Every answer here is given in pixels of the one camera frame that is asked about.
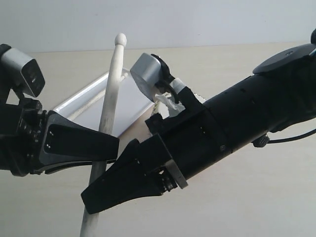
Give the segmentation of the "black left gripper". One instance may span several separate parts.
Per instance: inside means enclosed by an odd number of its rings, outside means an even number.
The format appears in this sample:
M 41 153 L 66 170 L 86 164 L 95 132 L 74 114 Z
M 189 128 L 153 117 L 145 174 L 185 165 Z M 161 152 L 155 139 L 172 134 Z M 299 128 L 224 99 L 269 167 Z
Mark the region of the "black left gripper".
M 58 171 L 115 160 L 119 138 L 78 125 L 24 98 L 0 105 L 0 169 L 14 176 Z

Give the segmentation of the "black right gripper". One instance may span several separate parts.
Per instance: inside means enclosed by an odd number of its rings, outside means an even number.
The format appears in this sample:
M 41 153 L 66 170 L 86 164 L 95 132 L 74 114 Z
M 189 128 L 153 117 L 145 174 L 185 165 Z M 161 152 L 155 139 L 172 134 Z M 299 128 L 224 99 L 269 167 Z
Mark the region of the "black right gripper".
M 185 109 L 174 117 L 151 115 L 151 137 L 132 141 L 114 165 L 91 183 L 81 198 L 89 214 L 129 200 L 161 196 L 231 154 L 234 143 L 224 118 L 230 93 L 201 103 L 188 88 L 180 92 Z

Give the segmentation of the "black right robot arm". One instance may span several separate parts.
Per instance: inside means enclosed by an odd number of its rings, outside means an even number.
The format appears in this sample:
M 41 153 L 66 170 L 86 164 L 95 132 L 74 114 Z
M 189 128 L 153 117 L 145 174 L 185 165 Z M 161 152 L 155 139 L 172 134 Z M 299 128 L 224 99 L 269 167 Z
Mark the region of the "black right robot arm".
M 251 76 L 204 103 L 188 87 L 178 97 L 185 107 L 182 112 L 150 116 L 150 138 L 132 140 L 81 193 L 89 214 L 184 188 L 190 178 L 247 144 L 270 144 L 268 132 L 314 119 L 316 36 L 270 57 Z

